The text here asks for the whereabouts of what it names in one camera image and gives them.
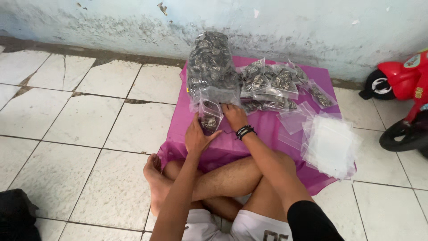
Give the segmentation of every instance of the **white tile floor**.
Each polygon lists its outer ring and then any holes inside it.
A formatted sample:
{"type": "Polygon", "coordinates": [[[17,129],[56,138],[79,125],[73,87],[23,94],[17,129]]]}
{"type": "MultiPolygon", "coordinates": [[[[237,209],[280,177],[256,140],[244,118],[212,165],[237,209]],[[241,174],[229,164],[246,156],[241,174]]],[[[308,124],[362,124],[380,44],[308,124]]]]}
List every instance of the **white tile floor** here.
{"type": "MultiPolygon", "coordinates": [[[[181,69],[116,60],[90,68],[94,61],[40,51],[0,54],[0,191],[22,188],[40,207],[43,241],[148,241],[156,218],[141,153],[156,152],[166,138],[181,69]],[[27,87],[12,98],[21,83],[27,87]]],[[[378,143],[411,101],[335,92],[344,118],[364,138],[358,172],[314,200],[345,240],[426,240],[428,161],[378,143]]],[[[229,222],[216,222],[230,230],[229,222]]]]}

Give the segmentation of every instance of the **hand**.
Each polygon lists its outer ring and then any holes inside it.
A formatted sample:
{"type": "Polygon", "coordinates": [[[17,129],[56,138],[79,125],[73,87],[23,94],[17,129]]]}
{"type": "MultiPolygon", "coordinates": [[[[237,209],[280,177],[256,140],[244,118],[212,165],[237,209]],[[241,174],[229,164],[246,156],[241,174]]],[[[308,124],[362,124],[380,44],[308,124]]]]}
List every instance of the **hand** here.
{"type": "Polygon", "coordinates": [[[199,112],[197,112],[193,117],[193,121],[192,123],[190,123],[190,126],[187,129],[184,139],[186,143],[187,152],[196,153],[200,155],[208,148],[211,141],[218,137],[223,131],[218,130],[214,132],[214,134],[212,134],[211,136],[204,135],[204,133],[202,132],[202,128],[199,125],[198,115],[199,112]]]}
{"type": "Polygon", "coordinates": [[[232,130],[237,131],[239,128],[248,125],[247,115],[243,109],[233,104],[222,104],[221,108],[232,130]]]}

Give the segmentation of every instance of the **white shorts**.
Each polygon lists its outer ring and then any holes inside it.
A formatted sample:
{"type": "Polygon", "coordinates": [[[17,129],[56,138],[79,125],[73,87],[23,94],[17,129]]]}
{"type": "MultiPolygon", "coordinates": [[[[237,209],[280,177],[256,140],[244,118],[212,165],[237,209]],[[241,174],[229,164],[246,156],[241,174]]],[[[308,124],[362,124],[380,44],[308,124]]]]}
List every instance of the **white shorts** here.
{"type": "Polygon", "coordinates": [[[183,241],[289,241],[293,240],[288,223],[247,210],[240,210],[230,234],[222,233],[205,209],[191,209],[183,241]]]}

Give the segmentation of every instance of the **black bag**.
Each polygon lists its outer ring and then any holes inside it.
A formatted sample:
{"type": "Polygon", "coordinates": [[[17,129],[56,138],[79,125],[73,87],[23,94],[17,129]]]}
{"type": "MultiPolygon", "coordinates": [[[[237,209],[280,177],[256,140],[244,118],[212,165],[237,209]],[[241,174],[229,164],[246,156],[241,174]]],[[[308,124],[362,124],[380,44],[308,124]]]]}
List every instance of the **black bag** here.
{"type": "Polygon", "coordinates": [[[34,226],[37,209],[22,189],[0,192],[0,240],[42,241],[34,226]]]}

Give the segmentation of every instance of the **person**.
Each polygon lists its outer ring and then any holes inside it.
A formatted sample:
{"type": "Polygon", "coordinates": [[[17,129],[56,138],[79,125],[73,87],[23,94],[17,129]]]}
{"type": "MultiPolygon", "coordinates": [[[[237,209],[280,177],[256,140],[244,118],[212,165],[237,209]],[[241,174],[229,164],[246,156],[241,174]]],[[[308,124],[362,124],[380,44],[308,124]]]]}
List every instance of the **person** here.
{"type": "Polygon", "coordinates": [[[294,161],[257,137],[243,109],[232,104],[222,109],[251,156],[203,174],[199,158],[222,131],[205,136],[196,113],[185,134],[186,160],[167,163],[162,174],[160,159],[152,154],[144,167],[151,211],[158,217],[150,240],[343,240],[300,182],[294,161]],[[244,205],[233,199],[250,193],[244,205]],[[219,230],[211,212],[233,221],[230,234],[219,230]]]}

